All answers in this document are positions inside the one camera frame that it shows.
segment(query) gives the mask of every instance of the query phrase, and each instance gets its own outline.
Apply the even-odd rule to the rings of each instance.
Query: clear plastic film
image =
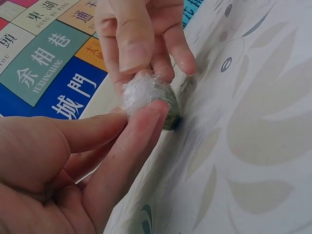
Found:
[[[129,83],[122,87],[121,108],[129,116],[155,100],[168,103],[169,112],[163,130],[173,130],[181,120],[180,108],[171,85],[162,81],[160,75],[138,73]]]

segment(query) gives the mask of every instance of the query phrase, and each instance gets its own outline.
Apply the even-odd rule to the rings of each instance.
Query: orange label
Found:
[[[89,64],[92,64],[95,67],[98,67],[99,69],[107,71],[103,59],[101,45],[99,40],[94,37],[91,37],[89,40],[87,40],[87,42],[80,48],[80,50],[78,50],[75,56],[85,62],[88,62]]]
[[[58,20],[77,28],[89,35],[95,33],[94,12],[96,0],[81,0],[61,15]]]

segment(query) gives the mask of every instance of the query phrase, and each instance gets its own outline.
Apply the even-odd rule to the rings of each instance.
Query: finger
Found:
[[[12,187],[40,194],[63,169],[71,153],[86,152],[116,138],[125,113],[82,120],[11,117],[1,121],[0,178]]]
[[[75,121],[52,121],[66,138],[73,154],[93,150],[110,142],[126,125],[127,116],[121,111]]]
[[[103,161],[115,141],[116,140],[112,140],[108,144],[89,152],[72,154],[65,164],[64,170],[73,181],[79,181]]]
[[[165,82],[171,83],[175,77],[175,72],[172,68],[170,57],[162,37],[156,37],[155,50],[151,60],[155,74],[163,75]]]
[[[164,124],[167,113],[168,105],[163,101],[155,101],[130,118],[107,157],[91,176],[83,191],[83,204],[99,233],[104,229],[125,188],[129,186],[128,177],[133,177],[137,164],[148,157],[147,148],[152,147],[149,142],[160,134],[161,129],[156,128],[160,119],[160,125]]]
[[[182,72],[193,75],[196,72],[194,56],[186,42],[182,25],[176,24],[164,33],[164,40],[168,52]]]
[[[117,18],[116,38],[119,47],[119,69],[133,74],[151,61],[154,49],[152,21],[142,0],[110,0]]]
[[[116,38],[99,35],[106,68],[112,79],[113,85],[119,97],[122,94],[122,86],[132,80],[132,75],[122,74],[119,71],[119,53]]]

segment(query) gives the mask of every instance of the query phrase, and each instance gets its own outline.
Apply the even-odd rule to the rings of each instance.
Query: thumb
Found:
[[[110,0],[117,18],[119,69],[133,74],[151,61],[155,35],[145,0]]]

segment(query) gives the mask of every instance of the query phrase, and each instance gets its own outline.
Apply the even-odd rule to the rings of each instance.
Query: blue label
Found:
[[[103,70],[72,57],[43,94],[31,115],[79,119],[106,76]]]
[[[191,18],[195,15],[203,1],[204,0],[184,0],[183,28],[186,27]]]
[[[0,84],[0,94],[2,99],[0,102],[0,117],[30,116],[32,106],[16,96],[2,84]]]

